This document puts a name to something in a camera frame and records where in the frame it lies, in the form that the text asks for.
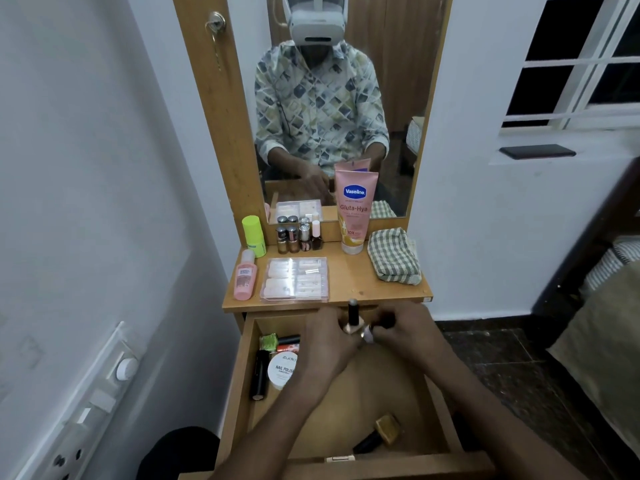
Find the forearm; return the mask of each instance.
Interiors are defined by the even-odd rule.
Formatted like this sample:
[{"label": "forearm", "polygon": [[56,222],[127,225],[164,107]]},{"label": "forearm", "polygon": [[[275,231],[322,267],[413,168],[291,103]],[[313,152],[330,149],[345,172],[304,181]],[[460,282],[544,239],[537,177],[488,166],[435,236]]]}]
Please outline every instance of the forearm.
[{"label": "forearm", "polygon": [[267,414],[213,474],[212,480],[276,480],[319,399],[295,374]]},{"label": "forearm", "polygon": [[272,165],[285,173],[300,177],[304,173],[306,161],[293,156],[280,147],[273,148],[267,155],[269,165]]},{"label": "forearm", "polygon": [[364,154],[362,155],[362,158],[371,159],[371,163],[369,164],[370,171],[380,171],[380,165],[382,165],[382,160],[385,159],[386,155],[387,148],[385,147],[385,145],[376,141],[367,147],[367,149],[364,151]]},{"label": "forearm", "polygon": [[458,405],[496,466],[513,480],[586,480],[560,453],[542,441],[485,388],[459,358],[446,371],[423,370]]}]

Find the white knob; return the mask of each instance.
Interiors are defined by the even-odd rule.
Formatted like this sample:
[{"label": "white knob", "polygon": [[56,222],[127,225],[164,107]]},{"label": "white knob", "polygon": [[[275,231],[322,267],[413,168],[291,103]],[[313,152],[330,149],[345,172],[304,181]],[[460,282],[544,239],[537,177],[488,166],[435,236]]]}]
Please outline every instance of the white knob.
[{"label": "white knob", "polygon": [[136,375],[138,371],[138,359],[136,358],[126,358],[122,362],[118,364],[118,368],[116,369],[116,379],[119,381],[128,381]]}]

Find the pink bottle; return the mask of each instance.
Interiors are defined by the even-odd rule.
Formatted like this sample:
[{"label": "pink bottle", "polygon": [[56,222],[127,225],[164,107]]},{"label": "pink bottle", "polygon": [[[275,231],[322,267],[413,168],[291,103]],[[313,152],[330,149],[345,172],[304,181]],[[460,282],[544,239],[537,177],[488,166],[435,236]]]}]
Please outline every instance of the pink bottle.
[{"label": "pink bottle", "polygon": [[242,251],[240,264],[236,267],[236,277],[234,284],[234,298],[245,301],[251,298],[255,277],[258,275],[258,266],[254,265],[255,254],[251,249]]}]

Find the shirt sleeve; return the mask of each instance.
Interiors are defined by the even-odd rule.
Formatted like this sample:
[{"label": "shirt sleeve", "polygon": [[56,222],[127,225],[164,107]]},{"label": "shirt sleeve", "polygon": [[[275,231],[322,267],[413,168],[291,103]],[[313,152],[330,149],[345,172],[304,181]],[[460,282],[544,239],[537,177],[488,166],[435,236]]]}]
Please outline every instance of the shirt sleeve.
[{"label": "shirt sleeve", "polygon": [[255,105],[258,117],[255,144],[258,153],[267,163],[269,163],[267,155],[272,149],[280,147],[286,150],[277,101],[276,90],[269,78],[267,65],[264,61],[260,61],[255,71]]},{"label": "shirt sleeve", "polygon": [[362,145],[366,150],[372,143],[382,143],[389,153],[389,131],[382,108],[382,95],[373,62],[364,54],[361,56],[360,76],[356,78],[357,125],[362,131]]}]

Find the wooden wardrobe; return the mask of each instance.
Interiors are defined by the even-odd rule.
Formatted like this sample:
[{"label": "wooden wardrobe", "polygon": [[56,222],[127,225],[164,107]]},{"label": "wooden wardrobe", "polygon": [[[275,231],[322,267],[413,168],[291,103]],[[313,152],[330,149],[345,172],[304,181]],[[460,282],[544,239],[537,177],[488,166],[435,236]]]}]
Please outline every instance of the wooden wardrobe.
[{"label": "wooden wardrobe", "polygon": [[[376,68],[390,132],[404,131],[413,116],[424,116],[446,0],[349,0],[345,39],[368,55]],[[282,0],[276,16],[284,21]],[[273,19],[267,0],[271,43],[289,40]]]}]

